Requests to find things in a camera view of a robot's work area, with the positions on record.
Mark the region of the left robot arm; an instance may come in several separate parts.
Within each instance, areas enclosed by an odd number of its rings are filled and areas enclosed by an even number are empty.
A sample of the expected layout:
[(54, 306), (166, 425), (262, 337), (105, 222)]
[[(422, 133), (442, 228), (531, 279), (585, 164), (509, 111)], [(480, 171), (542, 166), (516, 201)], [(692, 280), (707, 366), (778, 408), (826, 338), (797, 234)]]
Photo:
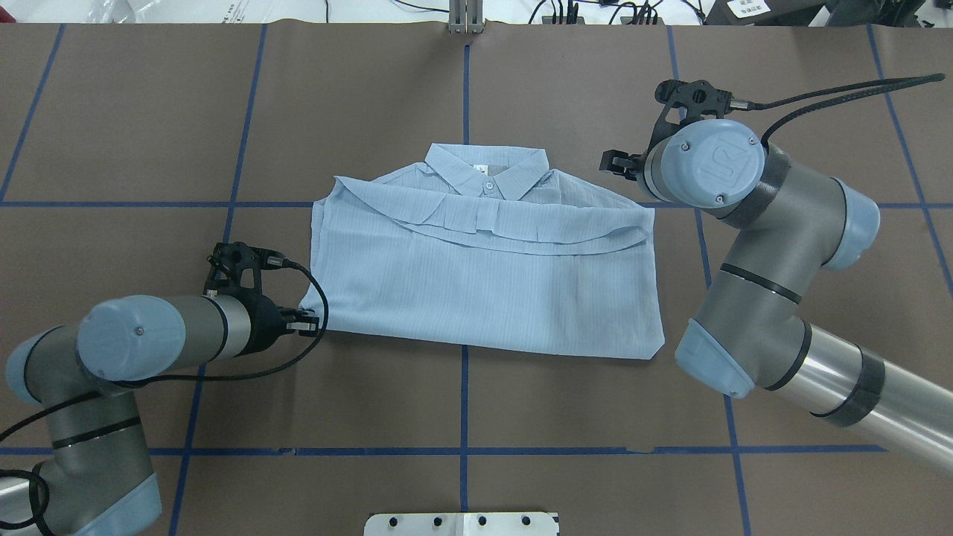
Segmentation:
[(327, 306), (269, 299), (125, 296), (22, 342), (7, 383), (40, 407), (24, 424), (45, 422), (52, 456), (2, 471), (2, 533), (136, 535), (152, 526), (162, 499), (136, 390), (188, 381), (184, 369), (258, 353), (286, 334), (320, 339), (327, 316)]

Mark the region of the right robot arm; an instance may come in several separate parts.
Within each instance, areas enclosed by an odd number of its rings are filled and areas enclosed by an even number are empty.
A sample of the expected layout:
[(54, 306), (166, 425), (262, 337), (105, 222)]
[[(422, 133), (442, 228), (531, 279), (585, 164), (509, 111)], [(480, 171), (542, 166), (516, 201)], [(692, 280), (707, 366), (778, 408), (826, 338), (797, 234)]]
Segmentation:
[(873, 244), (871, 198), (725, 119), (664, 124), (645, 153), (606, 150), (599, 169), (738, 231), (678, 343), (685, 373), (733, 399), (776, 393), (951, 474), (951, 392), (797, 315), (817, 272), (844, 270)]

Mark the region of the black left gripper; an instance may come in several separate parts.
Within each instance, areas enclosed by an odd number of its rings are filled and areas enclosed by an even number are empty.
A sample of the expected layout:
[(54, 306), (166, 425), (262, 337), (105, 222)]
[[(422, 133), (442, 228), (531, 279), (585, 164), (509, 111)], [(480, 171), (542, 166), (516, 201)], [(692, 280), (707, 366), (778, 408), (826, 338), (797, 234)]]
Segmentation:
[(242, 305), (249, 316), (249, 339), (242, 355), (267, 350), (280, 336), (297, 334), (316, 336), (321, 327), (321, 316), (314, 311), (282, 311), (265, 295), (244, 294)]

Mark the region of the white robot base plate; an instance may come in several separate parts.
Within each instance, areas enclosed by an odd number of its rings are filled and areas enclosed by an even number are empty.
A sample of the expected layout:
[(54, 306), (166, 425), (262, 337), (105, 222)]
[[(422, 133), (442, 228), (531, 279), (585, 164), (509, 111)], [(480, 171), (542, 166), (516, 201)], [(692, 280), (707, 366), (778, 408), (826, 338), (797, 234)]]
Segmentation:
[(557, 513), (543, 511), (381, 513), (364, 535), (559, 535)]

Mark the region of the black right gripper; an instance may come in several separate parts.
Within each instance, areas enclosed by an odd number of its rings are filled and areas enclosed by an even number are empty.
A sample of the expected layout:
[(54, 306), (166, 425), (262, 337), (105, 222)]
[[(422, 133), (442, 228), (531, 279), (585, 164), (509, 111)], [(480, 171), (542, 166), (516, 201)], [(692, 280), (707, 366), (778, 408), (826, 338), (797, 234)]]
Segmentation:
[(632, 181), (646, 182), (648, 156), (630, 155), (623, 150), (606, 150), (600, 157), (600, 170), (616, 176), (629, 176)]

